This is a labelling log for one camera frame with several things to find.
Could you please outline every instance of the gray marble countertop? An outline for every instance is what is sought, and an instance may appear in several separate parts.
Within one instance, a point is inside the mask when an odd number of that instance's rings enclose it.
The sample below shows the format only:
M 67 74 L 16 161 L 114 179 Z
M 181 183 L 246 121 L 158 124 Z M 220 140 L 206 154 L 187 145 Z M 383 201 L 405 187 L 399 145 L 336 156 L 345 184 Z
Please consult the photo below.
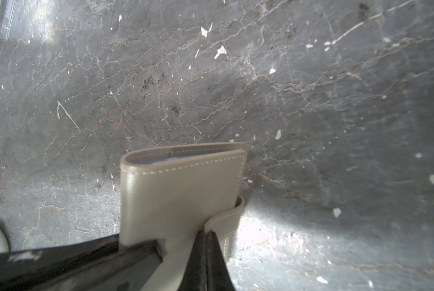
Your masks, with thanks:
M 238 290 L 434 290 L 434 1 L 20 0 L 0 39 L 12 250 L 119 230 L 119 159 L 252 146 Z

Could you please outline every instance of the white stitching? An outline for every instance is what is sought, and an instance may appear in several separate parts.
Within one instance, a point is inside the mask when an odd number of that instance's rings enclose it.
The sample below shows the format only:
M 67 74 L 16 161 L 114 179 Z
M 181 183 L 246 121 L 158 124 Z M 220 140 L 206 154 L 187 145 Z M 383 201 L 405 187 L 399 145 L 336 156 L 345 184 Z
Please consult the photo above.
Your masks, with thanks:
M 238 189 L 238 185 L 239 185 L 239 181 L 240 181 L 240 178 L 241 178 L 241 172 L 243 171 L 243 163 L 244 163 L 244 158 L 243 158 L 243 156 L 242 155 L 238 155 L 238 156 L 235 156 L 235 157 L 238 157 L 238 158 L 241 158 L 241 159 L 243 159 L 243 161 L 241 162 L 241 168 L 240 168 L 240 173 L 239 173 L 239 175 L 238 175 L 238 181 L 237 181 L 237 187 L 235 188 L 235 194 L 234 194 L 234 196 L 233 196 L 233 200 L 235 199 L 235 197 L 236 197 L 236 194 L 237 194 L 237 189 Z M 183 167 L 178 167 L 178 170 L 182 170 L 182 169 L 185 169 L 185 168 L 188 168 L 188 167 L 194 167 L 194 166 L 200 166 L 200 165 L 206 165 L 208 162 L 206 161 L 206 162 L 202 162 L 202 163 L 194 163 L 194 164 L 189 164 L 189 165 L 185 165 L 185 166 L 183 166 Z M 142 175 L 155 175 L 155 174 L 163 174 L 163 173 L 165 173 L 165 172 L 169 172 L 169 171 L 175 171 L 175 170 L 177 170 L 176 168 L 172 168 L 172 169 L 164 169 L 164 170 L 160 170 L 160 171 L 158 171 L 158 172 L 154 172 L 154 171 L 151 171 L 151 172 L 142 172 L 141 174 Z
M 224 258 L 226 257 L 226 251 L 227 251 L 227 240 L 224 240 L 224 245 L 223 245 L 223 256 Z
M 137 156 L 136 158 L 143 158 L 145 156 L 150 156 L 150 155 L 159 155 L 159 154 L 168 154 L 168 153 L 184 153 L 184 152 L 193 152 L 193 151 L 205 151 L 205 150 L 214 150 L 214 149 L 224 149 L 224 148 L 230 148 L 230 149 L 243 149 L 240 147 L 217 147 L 217 148 L 196 148 L 196 149 L 186 149 L 186 150 L 178 150 L 178 151 L 163 151 L 163 152 L 157 152 L 157 153 L 150 153 L 150 154 L 141 154 L 139 156 Z
M 215 219 L 215 220 L 212 222 L 212 224 L 216 224 L 217 221 L 220 221 L 220 220 L 223 219 L 223 218 L 227 218 L 227 217 L 229 217 L 229 216 L 235 215 L 235 214 L 237 214 L 237 213 L 239 213 L 239 212 L 243 212 L 243 209 L 238 210 L 238 211 L 235 211 L 235 212 L 232 212 L 232 213 L 229 213 L 229 214 L 227 214 L 227 215 L 225 215 L 225 216 L 222 216 L 222 217 L 220 217 L 220 218 L 217 218 L 217 219 Z
M 233 199 L 232 199 L 232 201 L 236 201 L 236 200 L 237 200 L 237 195 L 238 195 L 237 190 L 238 190 L 238 186 L 239 186 L 240 183 L 241 183 L 241 174 L 243 173 L 243 166 L 244 166 L 244 158 L 243 158 L 243 160 L 241 161 L 240 173 L 239 173 L 239 175 L 238 175 L 237 186 L 235 187 L 235 193 L 234 193 L 234 195 L 233 195 Z M 234 203 L 235 203 L 235 202 L 232 202 L 232 203 L 233 203 L 233 204 L 230 205 L 230 209 L 234 208 Z

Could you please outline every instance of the gray leather wallet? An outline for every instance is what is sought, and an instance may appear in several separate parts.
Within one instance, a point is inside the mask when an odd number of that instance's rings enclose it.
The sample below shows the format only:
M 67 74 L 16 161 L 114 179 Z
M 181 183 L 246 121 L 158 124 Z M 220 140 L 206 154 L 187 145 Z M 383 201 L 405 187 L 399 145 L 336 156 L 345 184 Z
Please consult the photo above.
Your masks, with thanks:
M 248 145 L 207 143 L 134 151 L 121 158 L 120 244 L 158 239 L 162 264 L 142 290 L 176 291 L 196 233 L 214 230 L 225 259 L 244 200 Z

